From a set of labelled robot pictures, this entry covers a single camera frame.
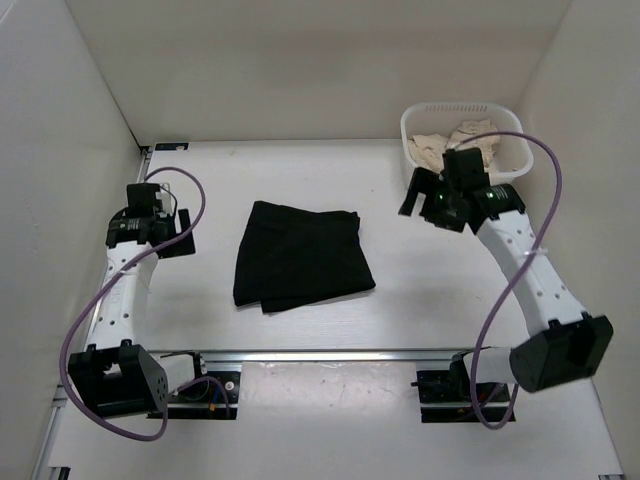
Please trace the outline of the black trousers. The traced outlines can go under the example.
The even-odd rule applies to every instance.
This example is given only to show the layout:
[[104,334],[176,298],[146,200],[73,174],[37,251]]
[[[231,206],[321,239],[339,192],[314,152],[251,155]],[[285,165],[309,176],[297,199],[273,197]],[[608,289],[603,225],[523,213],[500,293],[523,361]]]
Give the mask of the black trousers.
[[359,229],[355,212],[256,201],[238,250],[235,305],[279,313],[374,289]]

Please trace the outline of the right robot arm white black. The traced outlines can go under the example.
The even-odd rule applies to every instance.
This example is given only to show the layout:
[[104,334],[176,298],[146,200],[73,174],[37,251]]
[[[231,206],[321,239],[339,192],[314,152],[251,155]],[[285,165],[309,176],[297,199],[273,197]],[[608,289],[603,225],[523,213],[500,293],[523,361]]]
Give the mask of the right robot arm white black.
[[524,316],[527,339],[515,347],[466,354],[449,375],[449,387],[470,400],[486,383],[517,384],[529,393],[592,377],[613,336],[604,316],[593,316],[573,296],[540,247],[525,204],[510,184],[493,185],[480,152],[449,150],[436,174],[414,169],[401,214],[417,199],[421,216],[443,229],[470,228],[492,254]]

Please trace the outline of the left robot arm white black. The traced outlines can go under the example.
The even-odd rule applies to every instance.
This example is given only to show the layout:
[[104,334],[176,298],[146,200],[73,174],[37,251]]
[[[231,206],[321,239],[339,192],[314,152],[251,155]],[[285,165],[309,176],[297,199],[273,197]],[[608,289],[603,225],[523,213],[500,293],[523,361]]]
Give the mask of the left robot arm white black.
[[102,419],[161,413],[177,392],[188,400],[208,392],[210,377],[197,354],[156,359],[136,340],[158,262],[196,252],[190,225],[168,185],[156,183],[128,185],[126,207],[109,222],[104,282],[110,289],[86,349],[67,363],[83,404]]

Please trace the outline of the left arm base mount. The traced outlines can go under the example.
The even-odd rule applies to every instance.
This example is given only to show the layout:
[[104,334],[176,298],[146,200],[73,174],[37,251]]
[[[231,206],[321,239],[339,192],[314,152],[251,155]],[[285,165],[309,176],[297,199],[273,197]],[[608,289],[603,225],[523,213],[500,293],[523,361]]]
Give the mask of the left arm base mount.
[[242,367],[202,351],[154,354],[169,380],[170,420],[235,420]]

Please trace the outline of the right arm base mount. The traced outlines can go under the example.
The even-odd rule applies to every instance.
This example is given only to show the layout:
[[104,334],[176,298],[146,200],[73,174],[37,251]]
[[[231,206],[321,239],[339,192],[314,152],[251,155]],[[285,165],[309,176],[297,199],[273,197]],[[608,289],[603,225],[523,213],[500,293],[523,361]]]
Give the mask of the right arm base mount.
[[[464,361],[471,351],[456,353],[446,369],[420,367],[411,386],[418,392],[423,424],[479,423],[471,401],[470,380]],[[478,383],[476,395],[490,423],[497,423],[511,400],[505,384]]]

